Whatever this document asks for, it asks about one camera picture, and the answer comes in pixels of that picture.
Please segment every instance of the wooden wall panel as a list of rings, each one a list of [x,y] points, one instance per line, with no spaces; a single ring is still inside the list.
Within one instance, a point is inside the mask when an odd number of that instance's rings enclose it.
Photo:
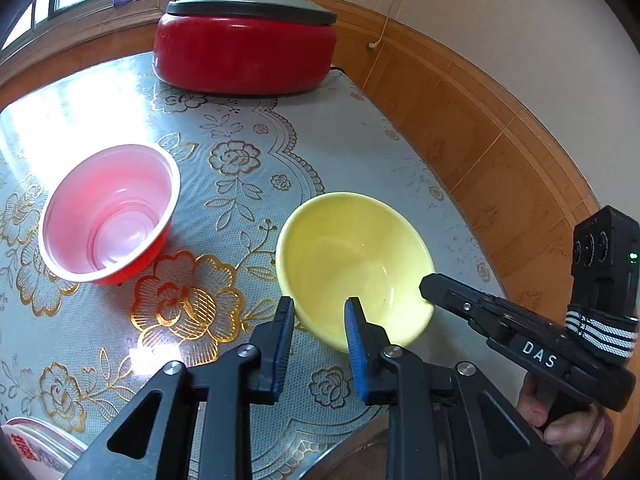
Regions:
[[[574,225],[599,208],[553,135],[505,88],[455,52],[401,23],[340,0],[313,0],[338,16],[342,67],[428,161],[458,202],[508,296],[562,322],[572,286]],[[73,47],[0,88],[0,109],[60,77],[150,50],[155,25]],[[640,353],[630,363],[640,371]],[[611,461],[638,424],[640,390],[612,414]]]

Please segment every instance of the window frame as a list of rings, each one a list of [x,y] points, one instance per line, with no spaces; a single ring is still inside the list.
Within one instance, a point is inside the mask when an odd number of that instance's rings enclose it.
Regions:
[[[72,46],[123,28],[157,22],[170,0],[134,0],[114,7],[112,0],[84,0],[56,10],[0,51],[0,86],[37,62]],[[31,16],[35,12],[32,2]]]

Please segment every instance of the red pot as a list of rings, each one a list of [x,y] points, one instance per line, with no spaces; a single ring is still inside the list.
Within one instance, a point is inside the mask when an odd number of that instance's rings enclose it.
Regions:
[[[158,23],[154,72],[180,88],[286,94],[331,66],[336,15],[308,0],[177,0]]]

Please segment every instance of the purple sleeve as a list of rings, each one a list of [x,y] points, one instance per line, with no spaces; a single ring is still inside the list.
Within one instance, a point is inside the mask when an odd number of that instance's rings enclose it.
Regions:
[[[593,452],[578,466],[576,480],[600,480],[602,478],[602,472],[613,443],[613,422],[609,415],[605,414],[604,424],[604,433]]]

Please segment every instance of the silver bolt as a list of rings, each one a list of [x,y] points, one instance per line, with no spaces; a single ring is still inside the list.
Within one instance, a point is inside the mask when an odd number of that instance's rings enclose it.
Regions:
[[[461,363],[458,363],[457,368],[458,373],[466,377],[469,377],[476,373],[476,365],[473,363],[469,363],[468,361],[462,361]]]
[[[389,345],[385,346],[383,353],[391,359],[396,359],[402,355],[402,349],[398,345]]]
[[[175,375],[182,370],[182,363],[180,361],[169,361],[162,367],[162,371],[167,375]]]
[[[256,355],[257,352],[258,349],[254,345],[245,344],[238,347],[238,355],[240,357],[252,357]]]

